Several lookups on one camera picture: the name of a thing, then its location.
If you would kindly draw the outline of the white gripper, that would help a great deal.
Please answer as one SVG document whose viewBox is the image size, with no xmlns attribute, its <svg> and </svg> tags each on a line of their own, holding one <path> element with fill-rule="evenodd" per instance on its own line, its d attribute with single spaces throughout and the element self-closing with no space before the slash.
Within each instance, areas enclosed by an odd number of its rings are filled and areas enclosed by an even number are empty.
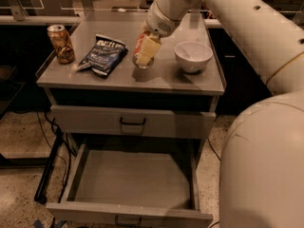
<svg viewBox="0 0 304 228">
<path fill-rule="evenodd" d="M 142 33 L 136 45 L 136 64 L 149 66 L 161 47 L 160 37 L 173 34 L 180 23 L 173 9 L 153 3 L 143 24 L 144 30 L 149 32 Z"/>
</svg>

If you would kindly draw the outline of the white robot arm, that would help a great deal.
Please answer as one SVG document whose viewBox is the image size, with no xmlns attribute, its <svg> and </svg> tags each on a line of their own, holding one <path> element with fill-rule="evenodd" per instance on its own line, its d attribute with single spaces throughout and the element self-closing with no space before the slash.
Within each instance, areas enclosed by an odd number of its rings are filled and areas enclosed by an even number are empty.
<svg viewBox="0 0 304 228">
<path fill-rule="evenodd" d="M 259 97 L 221 150 L 220 228 L 304 228 L 304 31 L 262 0 L 154 0 L 144 29 L 167 37 L 199 2 L 249 64 L 231 91 Z"/>
</svg>

